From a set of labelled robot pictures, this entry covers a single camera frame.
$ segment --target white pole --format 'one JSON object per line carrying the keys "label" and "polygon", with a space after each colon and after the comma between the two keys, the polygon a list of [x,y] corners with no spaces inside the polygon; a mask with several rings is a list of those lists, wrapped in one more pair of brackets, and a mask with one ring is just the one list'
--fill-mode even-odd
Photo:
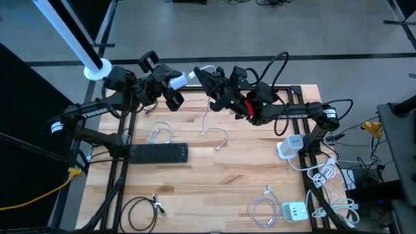
{"label": "white pole", "polygon": [[51,6],[48,0],[33,0],[33,3],[39,8],[42,14],[49,20],[52,26],[58,31],[65,42],[71,47],[72,51],[83,62],[86,68],[92,72],[97,73],[99,68],[94,64],[92,59],[88,56],[82,45],[78,42],[70,29],[63,22],[55,9]]}

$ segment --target wooden tabletop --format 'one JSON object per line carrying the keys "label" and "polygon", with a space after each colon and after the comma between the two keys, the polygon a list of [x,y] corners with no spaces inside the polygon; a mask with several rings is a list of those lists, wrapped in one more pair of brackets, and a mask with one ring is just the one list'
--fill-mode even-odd
{"label": "wooden tabletop", "polygon": [[[317,85],[302,85],[305,102],[321,101]],[[154,193],[162,203],[167,216],[157,219],[153,232],[280,232],[311,231],[309,220],[288,224],[280,216],[276,226],[261,228],[248,216],[246,205],[263,195],[266,185],[270,186],[281,203],[304,202],[305,190],[300,172],[293,170],[287,161],[278,158],[276,143],[294,134],[293,125],[284,136],[277,137],[271,122],[267,125],[253,126],[245,120],[235,120],[230,110],[209,111],[205,119],[206,127],[223,127],[228,130],[229,140],[218,151],[225,133],[208,131],[199,135],[202,118],[207,107],[207,96],[203,92],[182,92],[185,102],[177,112],[170,112],[162,99],[157,108],[149,115],[138,114],[133,135],[133,144],[145,144],[146,130],[150,122],[161,120],[168,122],[173,129],[173,142],[187,142],[189,158],[185,164],[130,164],[123,202],[136,196],[151,198]],[[287,95],[279,95],[287,101]],[[116,133],[119,120],[110,114],[101,117],[99,131]],[[285,120],[278,122],[278,131]],[[315,125],[310,120],[311,129]],[[165,133],[158,136],[164,141]],[[334,157],[333,153],[322,150]],[[94,153],[106,151],[98,148]],[[94,157],[93,160],[108,159],[108,154]],[[324,162],[326,157],[317,157]],[[292,160],[299,167],[299,160]],[[97,211],[105,197],[111,162],[92,164],[86,180],[77,228],[84,226]],[[120,173],[119,162],[117,176]],[[331,188],[334,199],[345,198],[342,177],[339,172],[329,180],[326,186]],[[115,200],[110,208],[108,227],[112,226]],[[125,211],[122,225],[126,231],[130,228]],[[272,209],[267,204],[260,205],[257,217],[267,222]],[[140,203],[132,211],[132,222],[139,228],[148,225],[152,218],[148,203]]]}

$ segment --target red component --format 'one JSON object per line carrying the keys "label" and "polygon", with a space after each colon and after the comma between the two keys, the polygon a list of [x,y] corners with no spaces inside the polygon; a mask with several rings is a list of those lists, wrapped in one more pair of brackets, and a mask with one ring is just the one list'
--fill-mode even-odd
{"label": "red component", "polygon": [[250,116],[250,117],[253,117],[253,115],[254,115],[254,113],[253,113],[253,107],[252,107],[252,105],[247,101],[247,99],[245,99],[244,100],[244,104],[246,105],[246,107],[247,107],[247,110],[248,110],[248,115]]}

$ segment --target floor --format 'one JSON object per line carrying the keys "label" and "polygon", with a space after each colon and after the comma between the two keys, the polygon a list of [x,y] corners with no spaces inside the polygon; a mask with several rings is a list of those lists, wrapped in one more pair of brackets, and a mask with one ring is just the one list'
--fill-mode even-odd
{"label": "floor", "polygon": [[[0,42],[24,61],[77,60],[31,1],[0,0],[0,16]],[[137,59],[149,50],[155,50],[161,58],[271,56],[280,51],[290,55],[415,52],[402,27],[382,23],[395,17],[387,0],[295,0],[281,7],[261,7],[254,1],[229,6],[217,0],[208,0],[208,5],[125,0],[118,3],[109,36],[109,43],[116,43],[116,47],[107,48],[104,57]],[[339,132],[376,116],[378,104],[414,95],[416,80],[408,73],[416,73],[415,63],[416,58],[289,61],[278,83],[318,84],[324,101],[352,98],[354,108],[342,120]],[[228,74],[234,66],[260,72],[266,64],[213,63]],[[190,71],[206,63],[169,65]],[[141,74],[138,66],[124,67]],[[265,81],[271,83],[279,68],[277,62]],[[82,75],[82,66],[34,69],[74,103],[84,101],[88,81]],[[98,90],[93,97],[99,97]],[[344,104],[336,107],[339,112],[346,110]],[[88,126],[97,129],[98,120],[89,121]],[[356,128],[340,142],[367,145],[370,140],[368,133]],[[370,161],[369,147],[336,145],[336,150],[341,160],[361,157]],[[377,156],[385,163],[391,160],[387,144],[379,147]],[[383,176],[388,181],[397,178],[393,164],[387,166]],[[67,205],[62,228],[75,226],[82,193],[80,179],[71,185],[71,205]]]}

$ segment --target yellow cable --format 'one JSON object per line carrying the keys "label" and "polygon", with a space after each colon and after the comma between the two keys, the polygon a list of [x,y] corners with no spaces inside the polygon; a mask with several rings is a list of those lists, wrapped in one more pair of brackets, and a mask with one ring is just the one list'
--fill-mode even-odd
{"label": "yellow cable", "polygon": [[6,210],[9,210],[9,209],[16,209],[16,208],[24,207],[24,206],[26,206],[28,204],[31,204],[31,203],[33,203],[33,202],[35,202],[37,200],[40,200],[40,199],[42,199],[42,198],[44,198],[44,197],[46,197],[46,196],[48,196],[48,195],[50,195],[50,194],[58,191],[58,190],[60,190],[61,188],[65,187],[75,176],[79,176],[79,175],[82,174],[82,172],[80,170],[77,170],[77,169],[74,169],[74,168],[69,168],[68,169],[68,172],[70,173],[69,176],[68,176],[68,180],[63,185],[55,188],[52,191],[49,191],[49,192],[45,193],[44,195],[41,195],[41,196],[39,196],[39,197],[37,197],[37,198],[35,198],[33,200],[30,200],[28,202],[25,202],[23,204],[13,205],[13,206],[10,206],[10,207],[0,207],[0,211],[6,211]]}

